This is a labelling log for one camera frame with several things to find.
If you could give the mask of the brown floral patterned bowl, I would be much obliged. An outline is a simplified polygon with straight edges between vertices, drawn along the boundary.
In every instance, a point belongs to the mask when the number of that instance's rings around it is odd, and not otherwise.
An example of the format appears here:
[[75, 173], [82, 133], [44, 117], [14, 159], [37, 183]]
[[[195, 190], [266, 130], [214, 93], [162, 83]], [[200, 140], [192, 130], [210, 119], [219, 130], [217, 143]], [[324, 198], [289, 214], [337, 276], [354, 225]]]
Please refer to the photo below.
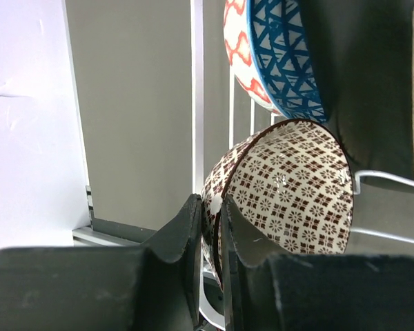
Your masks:
[[289, 119], [235, 144], [204, 181], [201, 248], [222, 280], [221, 204], [293, 254], [342, 254], [353, 218], [353, 182], [340, 144], [323, 125]]

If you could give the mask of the white wire dish rack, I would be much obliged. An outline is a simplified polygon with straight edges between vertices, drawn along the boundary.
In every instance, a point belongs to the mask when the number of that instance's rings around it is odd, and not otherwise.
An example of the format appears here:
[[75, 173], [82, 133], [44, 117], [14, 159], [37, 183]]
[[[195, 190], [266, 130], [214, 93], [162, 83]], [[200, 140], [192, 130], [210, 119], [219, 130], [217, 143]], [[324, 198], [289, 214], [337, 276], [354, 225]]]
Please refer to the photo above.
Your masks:
[[[193, 50], [202, 57], [193, 65], [193, 77], [204, 82], [203, 124], [195, 132], [204, 133], [203, 148], [196, 151], [196, 163], [206, 178], [211, 168], [232, 144], [251, 131], [269, 126], [271, 115], [256, 104], [239, 86], [229, 70], [224, 50], [222, 19], [224, 1], [191, 1], [192, 32], [202, 39], [203, 49]], [[355, 182], [362, 191], [355, 202], [355, 232], [348, 242], [348, 254], [406, 254], [414, 257], [414, 187], [378, 177], [362, 170]]]

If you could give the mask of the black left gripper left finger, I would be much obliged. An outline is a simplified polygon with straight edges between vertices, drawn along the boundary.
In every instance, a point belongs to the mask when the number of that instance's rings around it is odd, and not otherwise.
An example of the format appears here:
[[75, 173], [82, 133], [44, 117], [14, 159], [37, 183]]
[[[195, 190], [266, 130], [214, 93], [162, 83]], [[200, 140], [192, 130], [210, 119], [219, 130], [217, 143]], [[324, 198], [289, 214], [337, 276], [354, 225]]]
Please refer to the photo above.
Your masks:
[[201, 199], [139, 245], [0, 250], [0, 330], [193, 330]]

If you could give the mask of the red white patterned bowl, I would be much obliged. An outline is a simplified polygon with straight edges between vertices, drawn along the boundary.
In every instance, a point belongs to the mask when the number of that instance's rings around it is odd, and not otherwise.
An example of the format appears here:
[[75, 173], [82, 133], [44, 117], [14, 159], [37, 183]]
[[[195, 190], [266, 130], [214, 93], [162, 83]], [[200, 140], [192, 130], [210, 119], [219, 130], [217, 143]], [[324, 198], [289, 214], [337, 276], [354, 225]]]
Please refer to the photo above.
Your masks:
[[224, 6], [223, 32], [228, 62], [240, 86], [261, 107], [280, 115], [270, 100], [257, 71], [251, 43], [250, 1], [227, 0]]

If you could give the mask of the black square plate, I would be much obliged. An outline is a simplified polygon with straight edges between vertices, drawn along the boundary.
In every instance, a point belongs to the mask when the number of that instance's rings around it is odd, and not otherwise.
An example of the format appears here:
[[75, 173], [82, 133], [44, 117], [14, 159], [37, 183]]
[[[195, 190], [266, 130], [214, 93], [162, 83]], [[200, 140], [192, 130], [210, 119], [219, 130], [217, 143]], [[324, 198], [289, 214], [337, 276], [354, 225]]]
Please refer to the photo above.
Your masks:
[[354, 170], [414, 180], [414, 1], [301, 1], [329, 125]]

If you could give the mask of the blue patterned bowl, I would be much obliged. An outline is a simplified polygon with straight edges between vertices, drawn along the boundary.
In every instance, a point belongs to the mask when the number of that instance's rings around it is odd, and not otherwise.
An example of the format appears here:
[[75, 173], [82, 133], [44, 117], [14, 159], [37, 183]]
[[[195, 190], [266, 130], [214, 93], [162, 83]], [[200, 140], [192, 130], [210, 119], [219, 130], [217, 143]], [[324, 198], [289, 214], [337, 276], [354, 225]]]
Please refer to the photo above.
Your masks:
[[271, 104], [288, 119], [326, 122], [297, 1], [250, 1], [251, 54]]

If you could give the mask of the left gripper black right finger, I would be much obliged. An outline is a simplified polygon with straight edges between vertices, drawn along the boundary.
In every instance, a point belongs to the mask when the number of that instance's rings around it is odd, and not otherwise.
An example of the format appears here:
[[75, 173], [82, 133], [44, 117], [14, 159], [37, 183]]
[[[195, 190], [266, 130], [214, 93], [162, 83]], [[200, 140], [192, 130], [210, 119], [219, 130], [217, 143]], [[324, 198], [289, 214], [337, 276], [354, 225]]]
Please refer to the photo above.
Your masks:
[[414, 257], [290, 254], [221, 206], [227, 330], [414, 330]]

